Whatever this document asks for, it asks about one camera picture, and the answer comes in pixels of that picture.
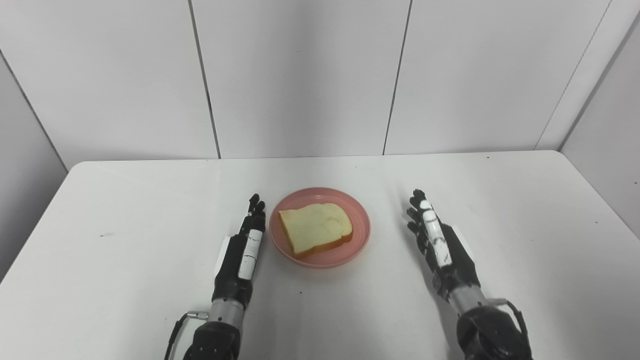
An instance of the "wall seam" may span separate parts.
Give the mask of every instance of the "wall seam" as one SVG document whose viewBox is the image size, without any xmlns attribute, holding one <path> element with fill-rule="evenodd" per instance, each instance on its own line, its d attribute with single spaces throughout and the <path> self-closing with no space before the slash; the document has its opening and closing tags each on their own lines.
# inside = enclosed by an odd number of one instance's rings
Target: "wall seam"
<svg viewBox="0 0 640 360">
<path fill-rule="evenodd" d="M 213 108 L 211 106 L 211 96 L 209 95 L 209 84 L 207 83 L 207 74 L 204 69 L 204 61 L 202 60 L 202 49 L 200 48 L 200 37 L 198 36 L 198 26 L 196 25 L 196 16 L 193 12 L 193 2 L 187 0 L 189 3 L 189 13 L 191 14 L 191 25 L 193 26 L 193 37 L 196 42 L 196 50 L 198 51 L 198 61 L 200 62 L 200 72 L 202 73 L 202 82 L 204 83 L 204 92 L 207 97 L 207 106 L 209 107 L 209 118 L 211 119 L 211 127 L 213 130 L 213 140 L 216 142 L 216 152 L 218 153 L 218 159 L 222 159 L 220 154 L 220 142 L 218 141 L 218 132 L 216 130 L 216 122 L 213 119 Z"/>
<path fill-rule="evenodd" d="M 409 0 L 409 10 L 406 13 L 406 22 L 404 24 L 404 35 L 402 37 L 402 46 L 400 47 L 400 59 L 398 59 L 398 69 L 396 72 L 396 82 L 394 83 L 394 93 L 391 96 L 391 107 L 389 108 L 389 120 L 387 121 L 387 132 L 385 133 L 385 143 L 382 145 L 382 155 L 387 150 L 387 139 L 389 138 L 389 129 L 391 128 L 391 116 L 394 112 L 394 104 L 396 103 L 396 90 L 398 88 L 398 79 L 400 78 L 400 66 L 402 65 L 402 55 L 404 54 L 404 43 L 406 42 L 406 33 L 409 29 L 409 18 L 411 17 L 411 7 L 413 0 Z"/>
<path fill-rule="evenodd" d="M 589 105 L 591 104 L 591 101 L 593 100 L 593 98 L 595 97 L 596 93 L 600 89 L 600 86 L 602 85 L 602 83 L 604 82 L 604 79 L 609 74 L 609 71 L 611 71 L 611 68 L 616 63 L 616 60 L 618 59 L 618 57 L 620 56 L 620 53 L 622 52 L 623 48 L 627 44 L 629 38 L 631 37 L 631 34 L 633 34 L 634 30 L 636 29 L 636 27 L 638 25 L 638 22 L 640 22 L 640 12 L 638 12 L 638 14 L 636 14 L 636 18 L 634 19 L 633 23 L 629 27 L 629 30 L 627 30 L 627 33 L 625 34 L 625 37 L 622 38 L 622 41 L 620 42 L 620 45 L 618 46 L 616 51 L 611 56 L 611 59 L 609 59 L 609 62 L 607 63 L 607 66 L 605 66 L 604 70 L 602 71 L 602 74 L 598 78 L 598 81 L 596 82 L 596 85 L 593 87 L 593 89 L 589 93 L 589 96 L 587 97 L 587 100 L 584 102 L 584 104 L 580 108 L 580 111 L 578 112 L 578 115 L 575 117 L 575 120 L 573 121 L 573 124 L 571 124 L 571 127 L 569 128 L 569 131 L 567 131 L 566 135 L 564 136 L 563 141 L 560 143 L 560 146 L 558 147 L 558 151 L 562 151 L 562 149 L 563 149 L 564 145 L 566 144 L 567 140 L 569 140 L 569 137 L 573 133 L 573 130 L 578 125 L 578 122 L 580 121 L 580 119 L 582 118 L 584 113 L 587 111 L 587 108 L 589 108 Z"/>
<path fill-rule="evenodd" d="M 547 130 L 547 127 L 549 126 L 549 123 L 551 122 L 551 119 L 554 117 L 554 114 L 556 113 L 556 110 L 558 109 L 558 106 L 560 105 L 560 102 L 562 102 L 564 94 L 566 93 L 566 90 L 569 88 L 569 84 L 571 84 L 571 81 L 573 80 L 573 76 L 575 75 L 575 72 L 580 67 L 580 63 L 582 63 L 582 59 L 584 58 L 584 55 L 587 53 L 587 50 L 589 49 L 589 46 L 591 45 L 591 41 L 593 41 L 593 38 L 595 37 L 596 33 L 598 32 L 598 29 L 600 28 L 600 24 L 602 23 L 602 19 L 604 19 L 605 15 L 607 15 L 607 12 L 609 11 L 609 7 L 611 6 L 612 2 L 613 2 L 613 0 L 609 0 L 609 3 L 607 4 L 607 7 L 605 8 L 604 12 L 602 13 L 602 16 L 600 17 L 600 20 L 598 21 L 598 24 L 596 25 L 596 28 L 593 30 L 593 33 L 591 34 L 591 38 L 589 38 L 589 42 L 587 43 L 587 46 L 584 48 L 584 51 L 582 52 L 582 55 L 580 55 L 580 59 L 578 60 L 578 63 L 575 64 L 575 68 L 573 68 L 573 72 L 571 73 L 571 76 L 569 77 L 569 81 L 567 81 L 566 85 L 564 86 L 562 94 L 560 94 L 560 98 L 558 99 L 558 101 L 556 103 L 556 106 L 554 107 L 553 111 L 551 111 L 551 115 L 549 115 L 549 119 L 547 120 L 547 123 L 545 124 L 545 127 L 542 129 L 542 132 L 540 133 L 540 137 L 538 137 L 538 141 L 536 142 L 536 145 L 534 145 L 532 150 L 535 150 L 538 147 L 538 144 L 540 143 L 540 140 L 542 140 L 542 136 L 545 134 L 545 131 Z"/>
<path fill-rule="evenodd" d="M 6 65 L 6 68 L 9 69 L 9 73 L 11 74 L 11 76 L 13 78 L 13 81 L 18 86 L 18 89 L 20 89 L 20 93 L 22 94 L 22 98 L 24 98 L 24 100 L 27 103 L 27 106 L 29 106 L 29 110 L 31 110 L 31 113 L 33 114 L 33 117 L 38 122 L 38 126 L 40 126 L 40 130 L 42 130 L 42 133 L 44 134 L 45 138 L 49 142 L 49 146 L 51 146 L 51 149 L 53 150 L 53 153 L 58 158 L 58 161 L 60 161 L 60 165 L 62 165 L 62 168 L 65 169 L 65 171 L 68 174 L 69 173 L 69 169 L 67 169 L 67 166 L 65 165 L 65 162 L 62 161 L 62 157 L 60 156 L 60 153 L 56 149 L 56 146 L 53 144 L 53 141 L 51 141 L 51 137 L 47 133 L 47 130 L 42 125 L 42 121 L 40 121 L 40 117 L 38 117 L 38 114 L 36 113 L 35 109 L 33 108 L 33 105 L 31 104 L 31 101 L 29 101 L 29 98 L 27 97 L 27 94 L 24 92 L 24 89 L 22 88 L 22 85 L 20 85 L 20 81 L 18 81 L 18 77 L 13 72 L 13 69 L 9 65 L 9 61 L 4 56 L 4 53 L 2 52 L 2 49 L 0 49 L 0 57 L 2 57 L 2 60 L 4 61 L 4 64 Z"/>
</svg>

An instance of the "bread crust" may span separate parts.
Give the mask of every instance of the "bread crust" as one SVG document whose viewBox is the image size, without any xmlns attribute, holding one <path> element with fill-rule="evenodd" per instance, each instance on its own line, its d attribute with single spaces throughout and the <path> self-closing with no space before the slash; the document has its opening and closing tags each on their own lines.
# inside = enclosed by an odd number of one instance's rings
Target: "bread crust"
<svg viewBox="0 0 640 360">
<path fill-rule="evenodd" d="M 280 220 L 280 225 L 282 226 L 282 229 L 284 230 L 284 234 L 287 237 L 287 243 L 289 244 L 289 248 L 291 249 L 291 256 L 293 256 L 294 259 L 302 259 L 313 254 L 318 254 L 319 252 L 335 249 L 338 246 L 342 245 L 343 243 L 347 243 L 351 241 L 351 239 L 353 238 L 353 228 L 351 228 L 351 232 L 349 234 L 339 238 L 338 240 L 332 241 L 330 243 L 324 243 L 322 245 L 317 245 L 312 247 L 311 249 L 296 253 L 293 250 L 293 243 L 291 242 L 291 237 L 289 236 L 287 227 L 284 226 L 284 220 L 282 220 L 281 214 L 278 214 L 278 219 Z"/>
</svg>

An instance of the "cable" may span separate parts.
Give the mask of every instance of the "cable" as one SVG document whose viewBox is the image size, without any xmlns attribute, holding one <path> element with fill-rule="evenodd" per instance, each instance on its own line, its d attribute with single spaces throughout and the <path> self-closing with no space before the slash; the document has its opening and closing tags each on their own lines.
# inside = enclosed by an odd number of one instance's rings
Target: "cable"
<svg viewBox="0 0 640 360">
<path fill-rule="evenodd" d="M 169 360 L 169 357 L 171 356 L 171 350 L 173 350 L 173 344 L 175 343 L 175 339 L 178 337 L 178 333 L 180 332 L 180 328 L 182 328 L 182 324 L 184 324 L 184 321 L 187 319 L 187 314 L 188 313 L 184 313 L 184 315 L 182 315 L 180 320 L 175 322 L 175 325 L 173 326 L 173 331 L 171 332 L 171 336 L 169 336 L 169 344 L 167 344 L 166 346 L 166 352 L 164 353 L 164 360 Z"/>
<path fill-rule="evenodd" d="M 518 326 L 520 326 L 522 337 L 524 337 L 524 340 L 527 344 L 527 352 L 528 352 L 529 359 L 532 359 L 531 344 L 529 343 L 529 331 L 527 330 L 527 324 L 524 322 L 524 316 L 522 316 L 522 312 L 518 310 L 518 308 L 515 305 L 513 305 L 513 303 L 510 302 L 509 300 L 507 300 L 507 306 L 509 306 L 511 311 L 513 311 L 513 314 L 515 315 L 516 320 L 518 320 Z"/>
</svg>

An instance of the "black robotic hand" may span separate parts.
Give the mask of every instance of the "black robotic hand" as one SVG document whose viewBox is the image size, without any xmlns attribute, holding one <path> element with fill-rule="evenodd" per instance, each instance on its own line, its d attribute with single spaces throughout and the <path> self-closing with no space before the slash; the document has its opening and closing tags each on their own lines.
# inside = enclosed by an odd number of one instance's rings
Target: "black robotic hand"
<svg viewBox="0 0 640 360">
<path fill-rule="evenodd" d="M 487 299 L 476 265 L 456 231 L 440 221 L 422 190 L 414 190 L 407 227 L 433 272 L 433 286 L 458 313 L 458 344 L 466 360 L 530 360 L 531 347 L 522 313 L 506 299 Z M 509 314 L 498 309 L 507 305 Z"/>
<path fill-rule="evenodd" d="M 266 229 L 264 201 L 258 194 L 249 200 L 249 210 L 240 231 L 232 236 L 215 278 L 211 309 L 190 311 L 178 320 L 169 338 L 164 360 L 169 360 L 173 344 L 187 318 L 206 322 L 196 329 L 193 342 L 183 360 L 236 360 L 240 353 L 242 322 L 253 293 L 253 271 L 258 259 L 262 235 Z"/>
</svg>

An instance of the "black fingertip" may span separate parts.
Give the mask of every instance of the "black fingertip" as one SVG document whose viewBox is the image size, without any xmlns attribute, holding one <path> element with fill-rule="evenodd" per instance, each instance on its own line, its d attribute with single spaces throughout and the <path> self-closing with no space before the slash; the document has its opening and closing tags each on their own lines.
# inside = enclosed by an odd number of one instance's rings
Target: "black fingertip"
<svg viewBox="0 0 640 360">
<path fill-rule="evenodd" d="M 417 198 L 415 196 L 411 197 L 411 199 L 409 199 L 409 203 L 411 205 L 413 205 L 415 208 L 420 208 L 420 201 L 422 201 L 422 200 L 420 200 L 419 198 Z"/>
<path fill-rule="evenodd" d="M 256 206 L 255 206 L 255 212 L 256 213 L 261 213 L 264 211 L 264 201 L 260 201 Z"/>
<path fill-rule="evenodd" d="M 251 223 L 252 230 L 264 231 L 266 230 L 266 220 L 262 216 L 256 216 Z"/>
<path fill-rule="evenodd" d="M 249 211 L 255 207 L 258 201 L 260 201 L 260 195 L 254 193 L 251 199 L 249 199 Z"/>
<path fill-rule="evenodd" d="M 406 213 L 407 213 L 407 215 L 409 215 L 409 216 L 411 217 L 411 219 L 412 219 L 416 224 L 419 224 L 419 223 L 420 223 L 420 221 L 422 220 L 422 219 L 420 218 L 420 213 L 419 213 L 416 209 L 414 209 L 414 208 L 407 209 Z"/>
</svg>

